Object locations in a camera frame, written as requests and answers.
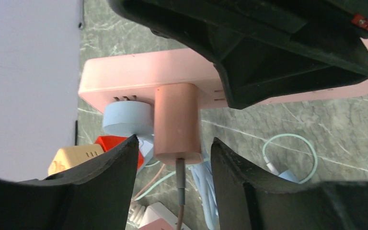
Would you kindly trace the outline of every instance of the blue cable bundle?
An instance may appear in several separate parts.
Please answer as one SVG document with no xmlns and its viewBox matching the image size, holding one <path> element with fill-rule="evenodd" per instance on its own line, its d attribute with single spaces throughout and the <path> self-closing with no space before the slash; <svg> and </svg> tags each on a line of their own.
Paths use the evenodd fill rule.
<svg viewBox="0 0 368 230">
<path fill-rule="evenodd" d="M 205 222 L 209 230 L 214 230 L 218 219 L 218 208 L 215 199 L 214 182 L 212 180 L 211 161 L 208 160 L 209 156 L 204 144 L 202 145 L 202 157 L 204 162 L 191 166 L 190 170 L 201 195 Z"/>
</svg>

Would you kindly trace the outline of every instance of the brown cylinder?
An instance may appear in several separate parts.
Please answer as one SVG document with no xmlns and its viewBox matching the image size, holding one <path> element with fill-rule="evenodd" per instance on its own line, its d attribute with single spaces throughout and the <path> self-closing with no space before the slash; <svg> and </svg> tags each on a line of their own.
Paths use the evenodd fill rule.
<svg viewBox="0 0 368 230">
<path fill-rule="evenodd" d="M 188 83 L 156 89 L 154 105 L 154 157 L 175 165 L 202 162 L 199 133 L 198 88 Z"/>
</svg>

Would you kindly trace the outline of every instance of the red component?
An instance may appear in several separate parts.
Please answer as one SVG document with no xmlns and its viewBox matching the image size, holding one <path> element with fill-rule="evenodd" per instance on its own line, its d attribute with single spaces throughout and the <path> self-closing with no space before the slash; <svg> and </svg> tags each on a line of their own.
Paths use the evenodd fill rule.
<svg viewBox="0 0 368 230">
<path fill-rule="evenodd" d="M 99 144 L 104 152 L 112 149 L 113 147 L 119 145 L 127 138 L 117 137 L 117 136 L 99 136 L 95 141 L 95 144 Z M 142 153 L 139 151 L 139 159 L 138 159 L 138 169 L 143 164 L 144 159 Z"/>
<path fill-rule="evenodd" d="M 358 13 L 355 14 L 351 22 L 359 26 L 360 28 L 368 31 L 368 19 L 365 18 L 363 15 Z"/>
</svg>

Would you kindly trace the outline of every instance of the marble surface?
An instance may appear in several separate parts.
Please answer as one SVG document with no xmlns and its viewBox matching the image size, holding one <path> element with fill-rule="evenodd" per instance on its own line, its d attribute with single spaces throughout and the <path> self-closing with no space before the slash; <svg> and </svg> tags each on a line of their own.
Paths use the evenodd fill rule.
<svg viewBox="0 0 368 230">
<path fill-rule="evenodd" d="M 184 47 L 154 36 L 149 29 L 120 18 L 106 0 L 85 0 L 86 28 L 81 33 L 80 70 L 86 60 Z M 103 135 L 102 114 L 79 101 L 79 144 Z M 324 180 L 368 181 L 368 95 L 360 98 L 285 104 L 255 105 L 244 110 L 203 110 L 202 137 L 210 146 L 218 137 L 253 163 L 265 168 L 262 146 L 272 136 L 294 133 L 315 147 L 318 169 L 309 183 Z M 313 157 L 303 141 L 280 138 L 267 148 L 280 170 L 291 169 L 301 180 L 311 170 Z M 145 168 L 137 177 L 134 193 L 157 173 L 160 165 Z M 166 175 L 174 168 L 167 167 Z M 206 229 L 200 196 L 187 172 L 188 188 L 184 222 L 193 230 Z M 175 178 L 169 178 L 140 200 L 143 205 L 162 202 L 178 214 Z"/>
</svg>

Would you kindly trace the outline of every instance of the gray surface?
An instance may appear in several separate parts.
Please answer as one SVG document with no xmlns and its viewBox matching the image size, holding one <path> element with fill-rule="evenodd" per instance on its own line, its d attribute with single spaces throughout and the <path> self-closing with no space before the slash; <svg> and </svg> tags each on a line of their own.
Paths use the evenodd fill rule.
<svg viewBox="0 0 368 230">
<path fill-rule="evenodd" d="M 0 0 L 0 178 L 43 179 L 74 143 L 79 0 Z"/>
<path fill-rule="evenodd" d="M 86 1 L 87 27 L 82 32 L 81 68 L 90 58 L 175 49 L 181 44 L 154 36 L 147 28 L 121 19 L 105 0 Z M 319 156 L 313 182 L 322 180 L 368 180 L 368 96 L 363 98 L 256 105 L 242 111 L 204 110 L 202 132 L 206 146 L 219 137 L 243 157 L 265 168 L 261 149 L 264 142 L 280 133 L 306 137 Z M 102 115 L 84 101 L 79 103 L 80 144 L 92 143 L 101 130 Z M 303 179 L 312 167 L 312 156 L 305 144 L 282 138 L 269 145 L 267 155 L 280 170 L 290 168 Z M 162 175 L 174 168 L 167 167 Z M 136 182 L 135 193 L 159 166 L 146 168 Z M 184 222 L 193 230 L 206 229 L 198 192 L 187 173 L 187 204 Z M 158 186 L 141 204 L 162 202 L 178 214 L 175 179 Z"/>
</svg>

